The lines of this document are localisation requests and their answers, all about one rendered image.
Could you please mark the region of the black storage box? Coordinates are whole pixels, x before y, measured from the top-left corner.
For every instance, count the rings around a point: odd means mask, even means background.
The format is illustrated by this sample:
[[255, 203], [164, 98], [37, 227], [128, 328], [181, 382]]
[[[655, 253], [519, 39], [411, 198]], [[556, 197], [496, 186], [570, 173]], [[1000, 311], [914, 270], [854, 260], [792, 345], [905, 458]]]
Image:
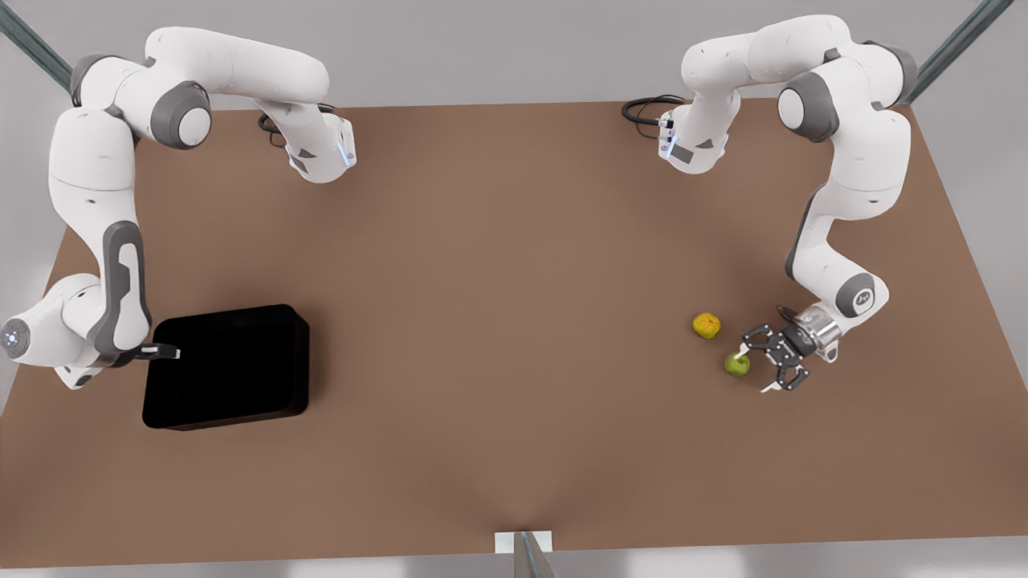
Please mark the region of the black storage box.
[[168, 319], [154, 330], [176, 359], [149, 363], [142, 421], [201, 430], [304, 413], [311, 327], [294, 308], [245, 308]]

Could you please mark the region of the silver frame post with foot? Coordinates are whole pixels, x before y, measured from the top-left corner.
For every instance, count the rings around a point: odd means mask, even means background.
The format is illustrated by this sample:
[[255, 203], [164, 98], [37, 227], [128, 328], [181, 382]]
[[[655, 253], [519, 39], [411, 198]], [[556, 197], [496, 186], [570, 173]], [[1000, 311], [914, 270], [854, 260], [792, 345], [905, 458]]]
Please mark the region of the silver frame post with foot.
[[513, 578], [556, 578], [547, 559], [553, 552], [551, 531], [498, 531], [493, 545], [497, 555], [513, 556]]

